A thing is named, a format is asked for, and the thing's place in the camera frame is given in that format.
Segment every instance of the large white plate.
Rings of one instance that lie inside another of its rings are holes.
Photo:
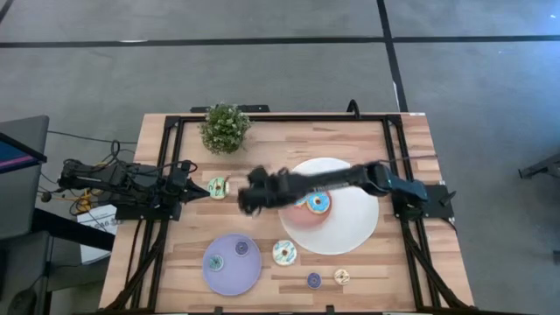
[[[314,174],[350,167],[350,164],[331,157],[307,160],[292,171]],[[278,210],[283,228],[299,246],[322,255],[340,255],[360,246],[374,232],[379,217],[379,201],[360,188],[348,187],[329,192],[331,213],[318,227],[293,227]]]

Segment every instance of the wooden table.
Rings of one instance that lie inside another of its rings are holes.
[[[156,164],[164,119],[163,114],[144,117],[136,162]],[[402,121],[409,155],[435,154],[426,116],[402,114]],[[396,132],[392,132],[396,142]],[[173,139],[171,135],[167,157],[171,156]],[[265,210],[258,219],[251,219],[241,215],[236,204],[237,188],[246,185],[246,174],[257,165],[276,172],[310,158],[339,158],[350,164],[387,159],[380,122],[255,122],[248,131],[245,147],[230,156],[215,156],[202,145],[198,124],[186,124],[179,159],[188,158],[198,164],[192,179],[200,186],[206,186],[214,177],[231,176],[232,195],[224,200],[191,202],[183,207],[180,221],[171,222],[157,296],[158,312],[212,312],[215,306],[223,306],[225,312],[324,312],[326,305],[348,312],[415,309],[401,228],[393,216],[390,198],[379,199],[377,227],[357,249],[344,255],[318,255],[297,246],[297,261],[290,267],[277,266],[272,260],[273,244],[289,239],[277,211]],[[395,150],[400,156],[398,143]],[[411,163],[416,179],[427,184],[442,179],[435,157]],[[442,220],[424,222],[435,269],[457,296],[471,305],[473,299],[455,232]],[[100,307],[110,303],[124,286],[136,225],[135,221],[127,221],[118,229]],[[247,293],[223,297],[212,293],[204,282],[201,261],[214,238],[234,232],[255,239],[262,252],[262,273]],[[348,270],[350,284],[338,286],[333,281],[333,272],[338,268]],[[423,300],[429,305],[425,275],[419,265],[418,270]],[[307,288],[305,279],[311,272],[323,277],[319,290]],[[150,280],[151,271],[144,279],[141,306],[146,305]]]

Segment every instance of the gray carpet floor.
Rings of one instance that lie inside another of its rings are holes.
[[[386,3],[393,36],[560,34],[558,1]],[[15,0],[0,24],[0,42],[327,35],[382,36],[375,1]],[[427,114],[444,179],[458,191],[453,205],[476,305],[557,314],[560,182],[521,180],[517,169],[560,153],[560,44],[395,49],[409,110]],[[0,95],[2,121],[45,114],[52,130],[123,141],[135,141],[145,113],[221,101],[326,112],[354,98],[362,111],[398,111],[381,43],[0,48]],[[103,143],[49,135],[43,170],[56,178],[65,158],[95,163],[108,152]],[[41,207],[69,216],[62,202]],[[63,263],[79,261],[75,244],[55,250]],[[57,291],[52,313],[93,310],[101,287]]]

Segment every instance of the potted plant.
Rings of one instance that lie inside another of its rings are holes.
[[[233,153],[242,146],[249,127],[249,118],[236,105],[217,104],[200,125],[202,143],[213,154]]]

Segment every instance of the lavender plate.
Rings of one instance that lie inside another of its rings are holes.
[[[237,242],[248,244],[245,255],[235,253]],[[210,269],[212,256],[223,258],[223,267],[218,271]],[[212,291],[223,296],[245,293],[255,285],[261,275],[261,251],[256,243],[243,234],[226,234],[215,239],[202,257],[202,276]]]

